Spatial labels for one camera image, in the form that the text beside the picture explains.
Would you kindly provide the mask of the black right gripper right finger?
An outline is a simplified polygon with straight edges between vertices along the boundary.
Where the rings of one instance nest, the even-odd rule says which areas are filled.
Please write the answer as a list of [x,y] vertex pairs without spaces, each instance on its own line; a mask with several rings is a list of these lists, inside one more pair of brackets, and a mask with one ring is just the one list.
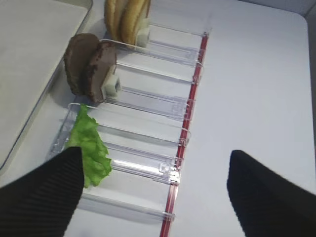
[[245,236],[316,235],[316,196],[244,151],[230,155],[227,190]]

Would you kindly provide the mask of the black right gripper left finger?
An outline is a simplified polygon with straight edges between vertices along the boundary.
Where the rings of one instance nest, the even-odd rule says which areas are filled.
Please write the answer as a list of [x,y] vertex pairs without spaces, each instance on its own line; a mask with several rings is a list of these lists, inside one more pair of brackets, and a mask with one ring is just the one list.
[[0,189],[0,235],[62,237],[82,191],[81,148],[70,147]]

